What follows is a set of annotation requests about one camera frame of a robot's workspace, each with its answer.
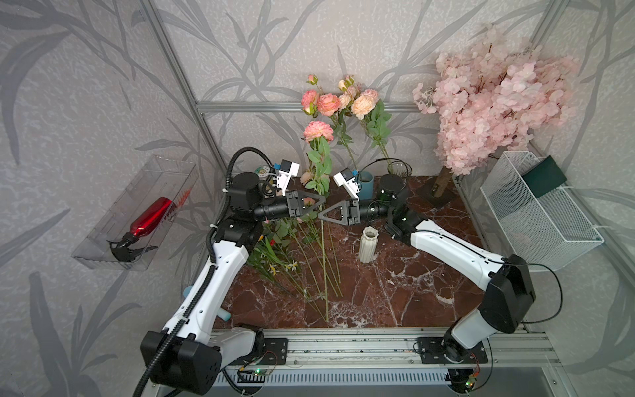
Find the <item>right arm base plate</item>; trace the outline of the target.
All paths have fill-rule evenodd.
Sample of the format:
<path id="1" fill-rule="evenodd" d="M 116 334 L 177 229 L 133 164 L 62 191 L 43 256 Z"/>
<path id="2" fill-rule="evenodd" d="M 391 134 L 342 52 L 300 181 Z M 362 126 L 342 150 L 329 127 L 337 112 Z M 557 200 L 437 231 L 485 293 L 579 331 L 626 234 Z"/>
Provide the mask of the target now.
<path id="1" fill-rule="evenodd" d="M 442 337 L 419 337 L 413 344 L 413 351 L 423 364 L 486 364 L 489 358 L 482 342 L 472 349 L 465 349 L 455 342 L 446 342 Z"/>

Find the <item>pink peach rose stem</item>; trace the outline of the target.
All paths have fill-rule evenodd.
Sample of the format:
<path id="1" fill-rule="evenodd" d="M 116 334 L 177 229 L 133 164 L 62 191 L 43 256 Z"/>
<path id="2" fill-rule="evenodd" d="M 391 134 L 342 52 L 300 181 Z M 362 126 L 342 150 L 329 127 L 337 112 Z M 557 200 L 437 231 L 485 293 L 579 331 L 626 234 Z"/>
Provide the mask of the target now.
<path id="1" fill-rule="evenodd" d="M 301 99 L 302 111 L 313 118 L 318 116 L 327 117 L 331 123 L 333 138 L 337 141 L 334 136 L 335 116 L 340 109 L 346 107 L 354 99 L 351 99 L 340 90 L 338 94 L 326 94 L 319 85 L 319 78 L 315 74 L 308 75 L 307 84 L 311 85 L 312 89 L 305 91 L 303 94 Z M 352 169 L 357 170 L 358 166 L 354 166 L 352 163 Z"/>

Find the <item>pink white rose stem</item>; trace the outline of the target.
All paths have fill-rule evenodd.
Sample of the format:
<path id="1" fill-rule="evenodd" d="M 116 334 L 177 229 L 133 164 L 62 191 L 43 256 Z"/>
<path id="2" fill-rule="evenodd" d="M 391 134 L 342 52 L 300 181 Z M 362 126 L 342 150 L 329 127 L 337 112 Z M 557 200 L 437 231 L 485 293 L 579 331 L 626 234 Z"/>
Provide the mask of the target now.
<path id="1" fill-rule="evenodd" d="M 361 83 L 356 82 L 356 78 L 352 74 L 345 75 L 337 83 L 338 89 L 347 94 L 351 99 L 357 99 L 360 96 L 367 96 L 375 103 L 380 100 L 379 93 L 374 89 L 365 89 Z"/>

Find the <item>cream peach rose stem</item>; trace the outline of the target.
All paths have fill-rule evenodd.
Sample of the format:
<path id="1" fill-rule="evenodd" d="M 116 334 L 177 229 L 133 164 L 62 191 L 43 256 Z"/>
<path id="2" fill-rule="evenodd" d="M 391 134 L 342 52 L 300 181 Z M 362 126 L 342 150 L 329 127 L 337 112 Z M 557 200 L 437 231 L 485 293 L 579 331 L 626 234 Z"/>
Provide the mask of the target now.
<path id="1" fill-rule="evenodd" d="M 384 102 L 371 94 L 361 94 L 346 107 L 340 109 L 335 116 L 334 136 L 337 139 L 337 144 L 347 150 L 353 165 L 357 166 L 351 149 L 352 137 L 347 132 L 347 119 L 349 118 L 358 120 L 365 135 L 370 139 L 370 145 L 378 148 L 381 155 L 388 159 L 390 155 L 386 146 L 392 132 L 389 128 L 392 115 L 385 110 Z"/>

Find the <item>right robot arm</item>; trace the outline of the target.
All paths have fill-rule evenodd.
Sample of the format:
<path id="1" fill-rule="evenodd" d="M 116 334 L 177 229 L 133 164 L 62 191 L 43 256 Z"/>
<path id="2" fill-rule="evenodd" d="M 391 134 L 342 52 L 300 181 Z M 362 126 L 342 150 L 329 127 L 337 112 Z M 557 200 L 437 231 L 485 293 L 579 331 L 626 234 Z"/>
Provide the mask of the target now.
<path id="1" fill-rule="evenodd" d="M 471 349 L 497 333 L 511 334 L 527 324 L 529 309 L 537 299 L 530 264 L 523 258 L 503 257 L 458 238 L 408 206 L 409 190 L 398 175 L 383 175 L 377 198 L 359 197 L 358 174 L 347 168 L 332 178 L 349 198 L 319 213 L 328 221 L 339 209 L 338 223 L 353 226 L 376 219 L 385 220 L 385 231 L 403 244 L 436 257 L 460 272 L 484 293 L 481 303 L 456 321 L 444 334 L 443 355 L 461 363 Z"/>

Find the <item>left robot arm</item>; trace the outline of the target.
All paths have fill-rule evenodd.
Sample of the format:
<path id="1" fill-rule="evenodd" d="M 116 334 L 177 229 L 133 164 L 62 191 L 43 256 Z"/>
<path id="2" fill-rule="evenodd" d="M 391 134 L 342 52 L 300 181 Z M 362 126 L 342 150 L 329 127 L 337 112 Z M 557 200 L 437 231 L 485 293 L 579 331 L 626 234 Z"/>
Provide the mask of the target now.
<path id="1" fill-rule="evenodd" d="M 245 325 L 213 336 L 213 325 L 233 281 L 261 240 L 264 221 L 296 219 L 310 210 L 304 205 L 305 193 L 288 189 L 299 175 L 297 163 L 268 161 L 274 183 L 261 181 L 255 172 L 233 175 L 236 161 L 247 152 L 267 158 L 255 147 L 243 147 L 229 161 L 223 206 L 204 240 L 208 260 L 163 329 L 143 338 L 145 370 L 135 396 L 141 396 L 150 382 L 170 387 L 172 395 L 205 395 L 228 365 L 237 360 L 249 363 L 264 354 L 265 339 L 258 327 Z"/>

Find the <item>single pink rose stem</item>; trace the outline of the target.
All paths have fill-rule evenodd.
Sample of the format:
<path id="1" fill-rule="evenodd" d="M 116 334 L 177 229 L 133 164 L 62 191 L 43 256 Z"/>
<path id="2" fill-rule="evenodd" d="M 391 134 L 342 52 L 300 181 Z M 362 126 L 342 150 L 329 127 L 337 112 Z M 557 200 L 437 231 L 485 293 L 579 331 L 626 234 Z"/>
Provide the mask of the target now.
<path id="1" fill-rule="evenodd" d="M 329 143 L 333 139 L 333 130 L 329 124 L 321 121 L 310 122 L 304 129 L 303 138 L 309 145 L 307 158 L 309 160 L 309 169 L 304 172 L 300 178 L 302 185 L 308 190 L 314 190 L 317 195 L 327 197 L 329 193 L 329 175 L 332 172 L 332 159 L 330 157 Z M 325 226 L 323 221 L 320 222 L 320 247 L 322 249 L 322 272 L 324 276 L 325 292 L 325 321 L 329 321 L 329 286 L 330 276 L 327 265 L 327 253 L 325 246 Z"/>

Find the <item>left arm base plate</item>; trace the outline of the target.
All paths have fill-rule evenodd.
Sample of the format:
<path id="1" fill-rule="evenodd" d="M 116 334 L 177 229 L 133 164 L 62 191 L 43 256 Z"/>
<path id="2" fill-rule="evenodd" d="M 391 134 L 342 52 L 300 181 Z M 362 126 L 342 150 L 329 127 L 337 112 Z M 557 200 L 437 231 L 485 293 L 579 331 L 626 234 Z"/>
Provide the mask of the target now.
<path id="1" fill-rule="evenodd" d="M 264 341 L 264 353 L 259 360 L 259 365 L 281 366 L 285 365 L 289 350 L 289 339 L 266 337 Z"/>

